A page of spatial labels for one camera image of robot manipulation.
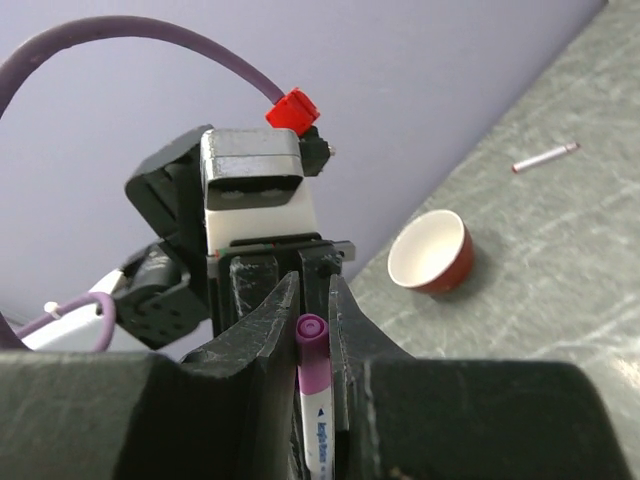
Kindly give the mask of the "white pen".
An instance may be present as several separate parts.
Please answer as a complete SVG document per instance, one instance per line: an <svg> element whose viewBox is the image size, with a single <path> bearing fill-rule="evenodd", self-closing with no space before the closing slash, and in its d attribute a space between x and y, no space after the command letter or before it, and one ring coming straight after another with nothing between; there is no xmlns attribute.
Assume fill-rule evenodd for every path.
<svg viewBox="0 0 640 480"><path fill-rule="evenodd" d="M310 478L334 476L334 415L332 388L300 394L304 459Z"/></svg>

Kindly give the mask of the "clear pen cap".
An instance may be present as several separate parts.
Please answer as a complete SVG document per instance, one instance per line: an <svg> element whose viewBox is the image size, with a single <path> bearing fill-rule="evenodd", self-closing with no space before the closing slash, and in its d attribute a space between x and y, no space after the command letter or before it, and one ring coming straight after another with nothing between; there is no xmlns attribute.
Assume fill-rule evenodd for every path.
<svg viewBox="0 0 640 480"><path fill-rule="evenodd" d="M521 160L519 162L514 163L511 166L511 171L515 174L521 173L530 168L534 168L539 165L543 165L550 161L553 161L557 158L560 158L564 155L570 154L576 150L578 150L581 145L578 142L568 143L562 146L555 147L546 152L540 153L533 157L527 158L525 160Z"/></svg>

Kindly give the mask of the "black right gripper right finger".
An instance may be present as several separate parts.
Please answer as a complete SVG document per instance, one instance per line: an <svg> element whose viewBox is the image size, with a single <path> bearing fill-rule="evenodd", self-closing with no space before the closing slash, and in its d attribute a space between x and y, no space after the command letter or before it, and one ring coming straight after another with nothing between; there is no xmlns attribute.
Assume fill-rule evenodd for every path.
<svg viewBox="0 0 640 480"><path fill-rule="evenodd" d="M340 479L628 479L594 384L558 361L411 356L333 276Z"/></svg>

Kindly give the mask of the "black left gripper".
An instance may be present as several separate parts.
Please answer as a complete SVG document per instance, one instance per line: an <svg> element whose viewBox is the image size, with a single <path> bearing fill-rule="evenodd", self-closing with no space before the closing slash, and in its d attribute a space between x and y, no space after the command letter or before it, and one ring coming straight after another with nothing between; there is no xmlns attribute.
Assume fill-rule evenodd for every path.
<svg viewBox="0 0 640 480"><path fill-rule="evenodd" d="M301 311L326 315L330 279L355 257L351 242L325 239L318 227L235 241L210 256L200 170L200 140L209 129L217 128L194 128L145 159L125 186L129 202L156 234L123 268L123 327L146 345L170 344L204 320L215 334L224 332L291 272L300 278ZM309 186L333 151L316 128L295 134Z"/></svg>

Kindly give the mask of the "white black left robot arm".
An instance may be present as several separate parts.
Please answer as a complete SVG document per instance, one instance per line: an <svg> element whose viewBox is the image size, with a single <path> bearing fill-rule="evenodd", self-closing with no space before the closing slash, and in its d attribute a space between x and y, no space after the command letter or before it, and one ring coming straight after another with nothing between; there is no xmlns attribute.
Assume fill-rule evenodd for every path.
<svg viewBox="0 0 640 480"><path fill-rule="evenodd" d="M115 305L50 303L21 332L34 350L159 350L203 321L220 334L280 280L300 277L301 309L324 314L331 276L355 257L321 236L308 179L333 148L316 128L197 127L144 159L126 182L156 240L95 284Z"/></svg>

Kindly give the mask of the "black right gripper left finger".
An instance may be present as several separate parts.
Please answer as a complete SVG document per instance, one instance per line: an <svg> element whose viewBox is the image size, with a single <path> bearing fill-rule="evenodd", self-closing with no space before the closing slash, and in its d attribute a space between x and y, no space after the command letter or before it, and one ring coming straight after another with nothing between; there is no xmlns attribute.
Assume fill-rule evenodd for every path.
<svg viewBox="0 0 640 480"><path fill-rule="evenodd" d="M299 277L191 362L154 353L1 357L5 479L283 479Z"/></svg>

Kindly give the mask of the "small purple pen cap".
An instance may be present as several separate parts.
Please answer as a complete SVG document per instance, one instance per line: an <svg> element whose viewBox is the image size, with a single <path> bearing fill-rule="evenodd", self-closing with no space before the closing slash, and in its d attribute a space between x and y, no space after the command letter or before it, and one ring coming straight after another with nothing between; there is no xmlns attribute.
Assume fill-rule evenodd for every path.
<svg viewBox="0 0 640 480"><path fill-rule="evenodd" d="M298 383L302 394L325 391L332 383L329 327L315 315L301 315L296 324L298 348Z"/></svg>

